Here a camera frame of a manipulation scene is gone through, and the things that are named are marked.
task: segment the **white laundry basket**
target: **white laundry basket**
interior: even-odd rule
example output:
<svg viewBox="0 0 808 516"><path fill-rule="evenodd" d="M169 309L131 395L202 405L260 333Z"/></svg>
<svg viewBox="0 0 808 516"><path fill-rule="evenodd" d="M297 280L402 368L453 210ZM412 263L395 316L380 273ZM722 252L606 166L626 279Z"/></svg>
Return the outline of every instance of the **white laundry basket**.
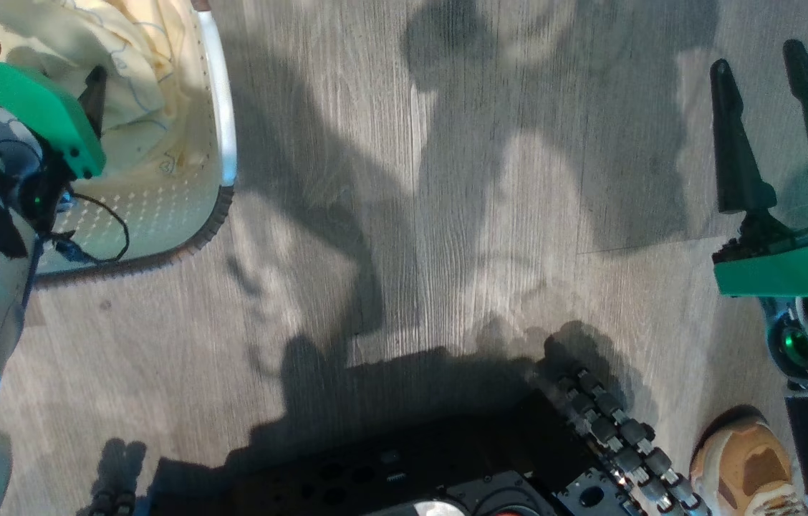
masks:
<svg viewBox="0 0 808 516"><path fill-rule="evenodd" d="M74 183L74 190L106 203L127 222L130 248L119 262L93 265L68 262L46 246L37 269L38 287L164 267L197 252L223 225L237 167L223 44L204 0L175 4L185 26L175 73L191 98L177 171ZM87 202L57 216L54 230L70 229L76 229L74 240L97 257L116 255L125 242L115 219Z"/></svg>

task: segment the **shoelace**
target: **shoelace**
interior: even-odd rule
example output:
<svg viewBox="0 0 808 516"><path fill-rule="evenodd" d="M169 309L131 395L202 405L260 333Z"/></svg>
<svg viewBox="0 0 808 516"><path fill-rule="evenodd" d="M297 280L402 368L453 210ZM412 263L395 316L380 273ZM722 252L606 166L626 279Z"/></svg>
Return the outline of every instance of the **shoelace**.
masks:
<svg viewBox="0 0 808 516"><path fill-rule="evenodd" d="M796 493L784 497L774 497L754 510L755 516L794 516L808 515L808 506Z"/></svg>

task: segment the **shoe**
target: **shoe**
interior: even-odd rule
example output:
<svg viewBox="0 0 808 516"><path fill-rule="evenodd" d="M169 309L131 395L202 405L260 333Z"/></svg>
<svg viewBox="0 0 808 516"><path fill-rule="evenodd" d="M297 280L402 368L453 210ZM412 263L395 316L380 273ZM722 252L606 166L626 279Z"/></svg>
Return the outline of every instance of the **shoe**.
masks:
<svg viewBox="0 0 808 516"><path fill-rule="evenodd" d="M712 431L690 473L693 490L715 516L808 516L787 451L757 415Z"/></svg>

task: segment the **yellow cloth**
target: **yellow cloth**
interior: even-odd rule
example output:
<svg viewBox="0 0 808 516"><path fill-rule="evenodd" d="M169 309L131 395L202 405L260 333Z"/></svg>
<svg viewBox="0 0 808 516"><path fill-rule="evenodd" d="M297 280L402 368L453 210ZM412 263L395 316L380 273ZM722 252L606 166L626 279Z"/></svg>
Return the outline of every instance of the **yellow cloth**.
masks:
<svg viewBox="0 0 808 516"><path fill-rule="evenodd" d="M187 97L175 73L185 29L171 1L0 0L1 61L40 69L76 97L94 66L108 70L104 177L175 173Z"/></svg>

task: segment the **tan sneaker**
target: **tan sneaker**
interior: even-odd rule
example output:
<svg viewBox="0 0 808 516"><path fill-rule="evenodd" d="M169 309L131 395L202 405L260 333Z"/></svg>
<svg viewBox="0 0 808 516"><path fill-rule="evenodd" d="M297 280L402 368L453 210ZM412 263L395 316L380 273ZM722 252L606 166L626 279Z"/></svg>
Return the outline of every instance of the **tan sneaker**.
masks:
<svg viewBox="0 0 808 516"><path fill-rule="evenodd" d="M709 434L693 455L691 483L716 516L808 516L789 455L759 416Z"/></svg>

